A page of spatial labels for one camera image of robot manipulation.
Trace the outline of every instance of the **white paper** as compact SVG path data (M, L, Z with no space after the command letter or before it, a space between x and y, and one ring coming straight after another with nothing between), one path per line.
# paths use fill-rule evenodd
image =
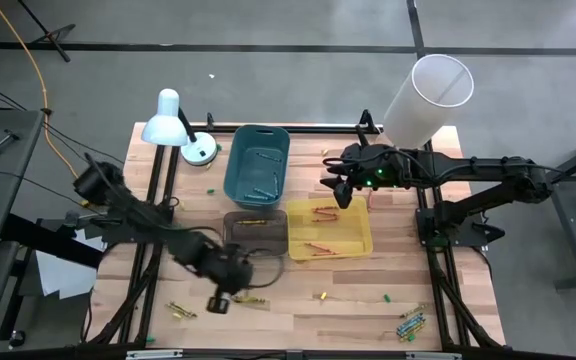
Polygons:
M75 240L97 250L103 251L104 245L101 241L101 236L88 240L86 240L85 235L83 239L77 236ZM85 294L92 290L92 287L95 284L95 280L97 279L97 269L75 264L70 261L66 262L68 263L65 268L67 272L64 274L67 276L67 279L62 279L64 285L62 285L61 289L59 290L59 299L65 299L72 296Z
M101 237L86 240L82 230L75 232L75 240L97 250L103 251L105 244ZM88 266L76 264L56 256L37 251L39 277L45 295L59 291L59 298L65 299L89 292L97 278L97 270Z

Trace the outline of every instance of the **butcher block table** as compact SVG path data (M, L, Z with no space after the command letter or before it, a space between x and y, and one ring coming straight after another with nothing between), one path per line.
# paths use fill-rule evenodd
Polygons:
M141 141L144 123L136 123L128 149L124 175L126 184L145 199L156 146ZM215 133L223 150L210 169L193 167L180 157L173 196L182 206L175 208L174 220L183 227L211 226L223 229L223 217L242 211L223 192L223 181L234 134ZM338 157L357 142L356 135L291 134L289 166L280 209L286 201L331 198L332 191L319 184L329 176L321 152ZM461 157L455 127L445 126L433 137L435 151ZM163 164L168 163L170 148ZM157 199L163 192L166 170L160 175ZM206 190L215 189L214 194ZM446 200L470 195L467 183L442 186ZM367 198L367 191L355 191ZM373 192L369 212L374 251L363 258L314 260L297 263L285 255L286 270L281 279L249 295L268 299L262 309L231 303L228 314L207 313L206 302L215 285L197 279L164 251L152 308L149 335L153 347L219 349L310 349L310 350L438 350L439 332L425 250L420 247L414 223L418 207L414 189L380 189ZM126 296L136 246L117 246L103 260L92 295L92 326L95 336L110 320ZM454 250L457 275L464 302L493 339L505 343L490 273L480 256L469 248ZM277 260L256 261L255 279L269 279L277 271ZM328 297L321 301L319 295ZM391 302L384 300L387 294ZM198 314L179 320L164 305L174 301ZM394 330L402 323L399 315L427 304L426 326L414 342L400 342ZM141 302L133 317L131 335L139 324ZM455 316L446 299L452 338L457 341Z

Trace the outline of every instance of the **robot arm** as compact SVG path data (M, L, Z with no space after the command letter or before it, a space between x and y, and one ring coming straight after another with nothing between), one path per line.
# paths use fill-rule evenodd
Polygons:
M383 187L428 189L448 181L500 182L488 190L463 200L440 201L434 205L434 230L446 230L461 225L469 216L514 201L539 203L552 193L543 168L521 157L499 159L450 158L442 153L397 149L383 144L369 145L361 128L356 127L358 144L346 147L339 158L324 160L328 172L335 178L320 183L333 189L335 199L343 209L352 200L353 189Z
M163 241L177 263L217 285L207 310L225 314L229 303L222 295L236 294L250 286L253 273L253 266L248 262L250 253L236 244L222 247L192 228L174 227L172 209L135 198L119 168L95 162L88 154L86 159L90 166L75 180L75 192L92 204L109 206L108 215L114 217L113 223L117 225L108 231L109 239L131 243Z

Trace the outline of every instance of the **desk lamp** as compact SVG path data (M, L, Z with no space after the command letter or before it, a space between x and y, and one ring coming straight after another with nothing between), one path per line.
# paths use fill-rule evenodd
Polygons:
M179 94L172 89L159 93L157 114L146 123L141 139L157 145L180 146L181 155L194 166L206 165L217 155L215 138L193 131L179 107Z

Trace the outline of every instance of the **yellow plastic tray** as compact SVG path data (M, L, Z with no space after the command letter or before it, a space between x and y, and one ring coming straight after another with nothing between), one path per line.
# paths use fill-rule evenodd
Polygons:
M324 210L337 214L337 221L313 222L326 218L314 208L337 206L335 199L293 200L286 204L288 214L288 253L293 260L336 259L366 256L372 253L372 235L366 200L356 196L345 210ZM312 243L338 253L317 255Z

